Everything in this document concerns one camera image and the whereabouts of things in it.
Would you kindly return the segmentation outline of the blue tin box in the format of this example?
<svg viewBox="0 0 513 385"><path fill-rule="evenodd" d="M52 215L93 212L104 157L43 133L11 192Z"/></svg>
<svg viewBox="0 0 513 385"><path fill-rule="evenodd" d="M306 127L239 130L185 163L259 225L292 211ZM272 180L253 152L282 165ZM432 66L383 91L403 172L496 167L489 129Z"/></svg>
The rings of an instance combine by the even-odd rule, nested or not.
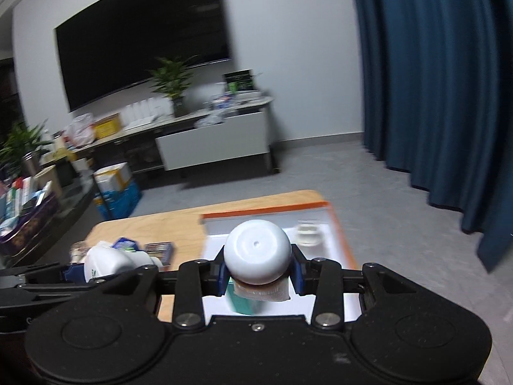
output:
<svg viewBox="0 0 513 385"><path fill-rule="evenodd" d="M128 252L140 251L139 245L136 241L133 241L125 237L120 237L119 239L117 239L116 242L112 245L112 248Z"/></svg>

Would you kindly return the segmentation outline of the white plastic bag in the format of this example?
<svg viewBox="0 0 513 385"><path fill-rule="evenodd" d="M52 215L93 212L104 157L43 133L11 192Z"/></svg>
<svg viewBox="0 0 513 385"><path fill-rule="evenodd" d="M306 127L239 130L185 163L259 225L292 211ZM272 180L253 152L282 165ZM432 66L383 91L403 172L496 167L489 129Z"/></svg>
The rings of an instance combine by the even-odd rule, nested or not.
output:
<svg viewBox="0 0 513 385"><path fill-rule="evenodd" d="M79 115L65 128L64 136L76 148L89 145L96 139L94 124L91 113Z"/></svg>

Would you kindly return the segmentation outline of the purple patterned storage tin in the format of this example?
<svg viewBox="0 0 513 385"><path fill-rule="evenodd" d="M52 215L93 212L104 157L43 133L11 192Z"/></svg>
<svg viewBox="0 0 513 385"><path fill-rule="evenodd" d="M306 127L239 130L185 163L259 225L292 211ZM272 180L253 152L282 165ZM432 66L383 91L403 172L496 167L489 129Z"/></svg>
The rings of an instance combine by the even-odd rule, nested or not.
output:
<svg viewBox="0 0 513 385"><path fill-rule="evenodd" d="M10 233L1 236L1 255L18 255L34 244L36 237L52 221L59 208L56 196L46 197L39 206L21 218Z"/></svg>

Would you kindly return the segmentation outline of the orange-rimmed white box lid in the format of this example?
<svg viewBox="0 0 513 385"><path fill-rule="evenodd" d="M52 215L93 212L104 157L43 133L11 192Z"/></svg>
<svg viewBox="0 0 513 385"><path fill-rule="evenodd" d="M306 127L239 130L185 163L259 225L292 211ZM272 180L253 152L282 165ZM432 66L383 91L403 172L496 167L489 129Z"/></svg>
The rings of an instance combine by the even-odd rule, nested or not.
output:
<svg viewBox="0 0 513 385"><path fill-rule="evenodd" d="M324 257L338 261L344 269L357 268L352 250L346 244L342 227L329 202L207 213L202 216L206 240L201 258L214 259L231 230L253 219L267 220L278 225L309 259ZM290 300L280 303L262 302L263 309L257 315L304 315L309 320L314 301L312 295L300 296L291 288ZM238 315L231 309L226 296L204 297L203 304L206 321L210 321L213 315Z"/></svg>

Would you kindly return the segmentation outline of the blue curtain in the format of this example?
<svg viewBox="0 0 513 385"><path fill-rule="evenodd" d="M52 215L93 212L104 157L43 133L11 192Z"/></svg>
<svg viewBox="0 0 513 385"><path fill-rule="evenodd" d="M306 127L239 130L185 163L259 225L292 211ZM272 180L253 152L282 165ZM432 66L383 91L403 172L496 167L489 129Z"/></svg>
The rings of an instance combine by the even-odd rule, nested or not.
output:
<svg viewBox="0 0 513 385"><path fill-rule="evenodd" d="M512 0L355 0L364 146L431 206L512 251Z"/></svg>

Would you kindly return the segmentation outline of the clear glass refill bottle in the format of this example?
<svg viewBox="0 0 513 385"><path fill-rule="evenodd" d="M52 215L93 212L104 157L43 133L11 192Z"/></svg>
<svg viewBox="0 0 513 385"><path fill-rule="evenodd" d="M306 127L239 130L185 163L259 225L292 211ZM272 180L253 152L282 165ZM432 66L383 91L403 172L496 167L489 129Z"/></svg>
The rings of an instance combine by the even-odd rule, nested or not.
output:
<svg viewBox="0 0 513 385"><path fill-rule="evenodd" d="M83 263L89 250L86 242L80 241L71 245L70 248L70 262L71 263Z"/></svg>

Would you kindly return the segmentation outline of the white router with antennas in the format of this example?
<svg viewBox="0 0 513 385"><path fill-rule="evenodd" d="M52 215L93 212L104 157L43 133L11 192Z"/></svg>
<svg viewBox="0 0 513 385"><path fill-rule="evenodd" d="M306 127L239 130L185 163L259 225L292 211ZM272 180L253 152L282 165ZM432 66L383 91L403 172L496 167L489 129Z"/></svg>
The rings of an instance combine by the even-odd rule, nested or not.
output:
<svg viewBox="0 0 513 385"><path fill-rule="evenodd" d="M121 110L122 126L125 130L152 124L156 120L172 116L169 98L147 98L124 106Z"/></svg>

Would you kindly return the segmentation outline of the white TV console cabinet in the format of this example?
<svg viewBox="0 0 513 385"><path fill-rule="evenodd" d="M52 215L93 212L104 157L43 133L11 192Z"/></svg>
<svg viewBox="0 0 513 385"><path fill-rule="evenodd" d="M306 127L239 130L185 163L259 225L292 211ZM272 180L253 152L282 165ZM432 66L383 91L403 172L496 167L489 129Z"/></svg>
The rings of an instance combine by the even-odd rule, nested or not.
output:
<svg viewBox="0 0 513 385"><path fill-rule="evenodd" d="M262 157L270 174L279 172L270 124L271 97L219 109L217 124L200 125L212 113L198 110L165 118L92 142L75 150L94 169L128 163L138 178L153 171L182 170L243 157Z"/></svg>

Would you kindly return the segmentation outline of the wooden table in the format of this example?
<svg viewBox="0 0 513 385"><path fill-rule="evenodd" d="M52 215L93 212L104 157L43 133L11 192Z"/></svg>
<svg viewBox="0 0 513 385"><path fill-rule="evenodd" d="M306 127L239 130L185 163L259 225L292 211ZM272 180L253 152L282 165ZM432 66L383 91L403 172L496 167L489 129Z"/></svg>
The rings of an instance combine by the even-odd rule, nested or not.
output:
<svg viewBox="0 0 513 385"><path fill-rule="evenodd" d="M359 268L348 246L342 226L330 202L314 190L298 190L261 196L235 202L224 202L190 209L156 213L141 217L99 223L87 235L88 246L100 241L113 243L120 237L145 244L172 242L170 270L186 261L199 258L212 260L237 224L251 219L264 219L280 226L292 243L297 243L297 225L314 223L323 233L323 243L314 249L300 248L307 258L326 257L338 261L342 268ZM251 304L255 316L304 315L310 322L315 297L300 296L289 282L290 300L280 303ZM205 321L213 315L249 317L234 311L231 297L203 298Z"/></svg>

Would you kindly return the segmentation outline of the yellow white carton on floor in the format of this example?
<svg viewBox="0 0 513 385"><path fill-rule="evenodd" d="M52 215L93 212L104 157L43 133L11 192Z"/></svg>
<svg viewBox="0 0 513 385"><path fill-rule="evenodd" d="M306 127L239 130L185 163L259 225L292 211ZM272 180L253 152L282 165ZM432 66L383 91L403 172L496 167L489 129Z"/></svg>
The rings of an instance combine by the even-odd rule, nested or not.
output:
<svg viewBox="0 0 513 385"><path fill-rule="evenodd" d="M128 163L117 163L94 172L94 178L102 193L121 192L132 180Z"/></svg>

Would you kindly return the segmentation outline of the teal bandage box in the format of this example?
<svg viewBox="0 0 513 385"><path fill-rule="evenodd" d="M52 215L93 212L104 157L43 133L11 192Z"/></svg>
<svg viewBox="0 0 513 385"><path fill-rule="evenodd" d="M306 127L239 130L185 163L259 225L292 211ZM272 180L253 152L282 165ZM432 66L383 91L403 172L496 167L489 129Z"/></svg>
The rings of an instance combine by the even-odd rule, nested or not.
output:
<svg viewBox="0 0 513 385"><path fill-rule="evenodd" d="M231 309L240 315L257 315L263 309L263 303L248 298L241 297L235 292L235 283L229 280L225 296Z"/></svg>

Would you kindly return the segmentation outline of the red playing card box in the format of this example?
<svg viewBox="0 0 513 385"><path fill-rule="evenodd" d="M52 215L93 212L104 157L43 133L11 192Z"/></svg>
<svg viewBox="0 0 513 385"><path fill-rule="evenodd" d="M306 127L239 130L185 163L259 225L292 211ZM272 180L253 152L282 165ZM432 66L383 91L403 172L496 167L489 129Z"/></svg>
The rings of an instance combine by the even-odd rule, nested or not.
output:
<svg viewBox="0 0 513 385"><path fill-rule="evenodd" d="M149 256L157 258L164 266L171 265L174 249L175 245L172 242L150 243L144 246L144 251Z"/></svg>

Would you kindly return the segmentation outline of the black green display box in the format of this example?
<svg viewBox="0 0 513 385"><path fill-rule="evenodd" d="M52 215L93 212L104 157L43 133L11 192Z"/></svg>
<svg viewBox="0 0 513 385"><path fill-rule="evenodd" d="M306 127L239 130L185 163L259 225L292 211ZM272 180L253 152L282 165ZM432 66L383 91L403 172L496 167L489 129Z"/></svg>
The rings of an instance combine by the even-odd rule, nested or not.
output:
<svg viewBox="0 0 513 385"><path fill-rule="evenodd" d="M233 71L223 75L226 89L230 93L256 89L252 70Z"/></svg>

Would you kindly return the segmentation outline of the white plug-in mosquito repeller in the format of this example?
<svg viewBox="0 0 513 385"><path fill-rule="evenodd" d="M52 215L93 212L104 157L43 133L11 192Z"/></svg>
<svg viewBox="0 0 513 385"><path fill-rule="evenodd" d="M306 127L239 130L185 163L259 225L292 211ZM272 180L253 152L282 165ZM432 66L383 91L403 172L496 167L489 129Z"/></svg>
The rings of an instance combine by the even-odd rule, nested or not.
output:
<svg viewBox="0 0 513 385"><path fill-rule="evenodd" d="M238 224L226 239L223 258L235 295L271 303L290 299L291 242L275 223L253 219Z"/></svg>

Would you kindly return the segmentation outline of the wall-mounted black television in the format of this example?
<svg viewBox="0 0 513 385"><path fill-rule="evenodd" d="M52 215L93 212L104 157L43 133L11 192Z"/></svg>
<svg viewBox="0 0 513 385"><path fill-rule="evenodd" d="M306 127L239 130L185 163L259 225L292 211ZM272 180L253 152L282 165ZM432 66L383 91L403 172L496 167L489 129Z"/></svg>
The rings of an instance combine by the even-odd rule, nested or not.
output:
<svg viewBox="0 0 513 385"><path fill-rule="evenodd" d="M197 67L231 56L223 0L99 0L55 34L71 111L150 80L162 58Z"/></svg>

